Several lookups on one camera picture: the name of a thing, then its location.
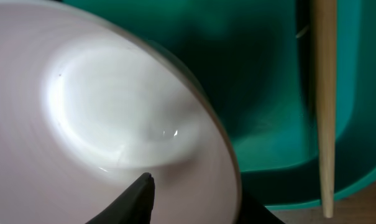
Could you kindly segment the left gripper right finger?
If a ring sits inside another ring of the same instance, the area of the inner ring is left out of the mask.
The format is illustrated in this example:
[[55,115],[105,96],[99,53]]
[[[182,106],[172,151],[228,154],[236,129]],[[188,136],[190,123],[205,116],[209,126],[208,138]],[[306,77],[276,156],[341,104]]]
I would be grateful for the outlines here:
[[237,224],[285,224],[250,193],[243,190],[242,203]]

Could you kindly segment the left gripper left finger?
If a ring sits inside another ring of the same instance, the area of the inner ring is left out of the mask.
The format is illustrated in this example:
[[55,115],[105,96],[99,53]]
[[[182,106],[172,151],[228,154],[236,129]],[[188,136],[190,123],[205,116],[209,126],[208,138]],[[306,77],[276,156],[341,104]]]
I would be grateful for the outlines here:
[[145,172],[87,224],[149,224],[154,199],[154,178]]

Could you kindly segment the wooden chopstick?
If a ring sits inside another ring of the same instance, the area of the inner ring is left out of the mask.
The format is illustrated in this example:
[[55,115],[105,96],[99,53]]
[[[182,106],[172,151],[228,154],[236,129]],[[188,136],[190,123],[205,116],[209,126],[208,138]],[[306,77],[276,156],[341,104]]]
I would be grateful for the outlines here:
[[337,1],[314,0],[312,14],[321,205],[324,217],[332,218],[336,140]]

